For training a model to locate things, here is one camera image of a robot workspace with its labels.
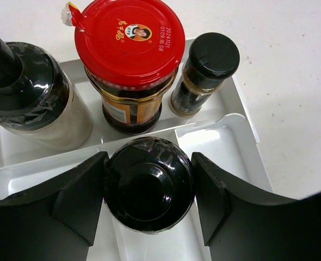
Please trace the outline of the black lid spice bottle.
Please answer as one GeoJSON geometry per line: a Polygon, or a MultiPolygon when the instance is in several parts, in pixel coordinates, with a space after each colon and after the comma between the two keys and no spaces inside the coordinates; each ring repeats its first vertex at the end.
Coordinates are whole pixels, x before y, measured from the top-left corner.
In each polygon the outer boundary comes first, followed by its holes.
{"type": "Polygon", "coordinates": [[[170,96],[172,111],[181,117],[192,117],[218,91],[224,81],[238,69],[240,54],[227,36],[204,33],[190,45],[181,79],[170,96]]]}

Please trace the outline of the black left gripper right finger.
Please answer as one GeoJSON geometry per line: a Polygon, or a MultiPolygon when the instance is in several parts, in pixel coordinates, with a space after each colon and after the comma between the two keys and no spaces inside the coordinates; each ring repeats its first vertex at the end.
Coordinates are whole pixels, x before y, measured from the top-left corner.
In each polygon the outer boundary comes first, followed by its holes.
{"type": "Polygon", "coordinates": [[[192,154],[196,201],[212,260],[321,260],[321,192],[294,200],[192,154]]]}

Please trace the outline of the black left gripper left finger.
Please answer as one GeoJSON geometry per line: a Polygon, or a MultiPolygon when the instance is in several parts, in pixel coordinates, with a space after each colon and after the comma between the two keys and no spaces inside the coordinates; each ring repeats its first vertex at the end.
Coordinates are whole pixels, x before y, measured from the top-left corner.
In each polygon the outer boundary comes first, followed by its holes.
{"type": "Polygon", "coordinates": [[[103,201],[98,152],[78,166],[0,200],[0,260],[86,260],[103,201]]]}

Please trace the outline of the white powder black cap bottle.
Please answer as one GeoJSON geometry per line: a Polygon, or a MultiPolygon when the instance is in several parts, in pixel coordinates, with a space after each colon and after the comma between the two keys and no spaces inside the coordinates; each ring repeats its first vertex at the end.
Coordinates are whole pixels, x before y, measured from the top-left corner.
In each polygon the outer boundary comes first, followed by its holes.
{"type": "Polygon", "coordinates": [[[93,120],[75,85],[46,50],[0,38],[0,126],[66,151],[89,138],[93,120]]]}

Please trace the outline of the black knob cap bottle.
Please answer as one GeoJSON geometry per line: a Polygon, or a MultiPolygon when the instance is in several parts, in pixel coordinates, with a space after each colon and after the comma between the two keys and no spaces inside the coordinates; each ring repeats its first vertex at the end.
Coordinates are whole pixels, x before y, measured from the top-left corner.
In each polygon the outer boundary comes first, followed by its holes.
{"type": "Polygon", "coordinates": [[[173,228],[195,197],[190,159],[173,142],[155,136],[126,143],[105,163],[104,201],[125,227],[157,234],[173,228]]]}

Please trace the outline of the red lid sauce jar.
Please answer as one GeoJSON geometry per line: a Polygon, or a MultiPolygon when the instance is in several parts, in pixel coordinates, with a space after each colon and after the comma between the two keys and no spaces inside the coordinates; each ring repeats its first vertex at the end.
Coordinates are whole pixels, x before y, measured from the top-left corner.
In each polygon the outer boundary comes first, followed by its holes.
{"type": "Polygon", "coordinates": [[[93,1],[64,6],[88,80],[102,97],[107,122],[125,134],[152,128],[185,49],[182,24],[162,1],[93,1]]]}

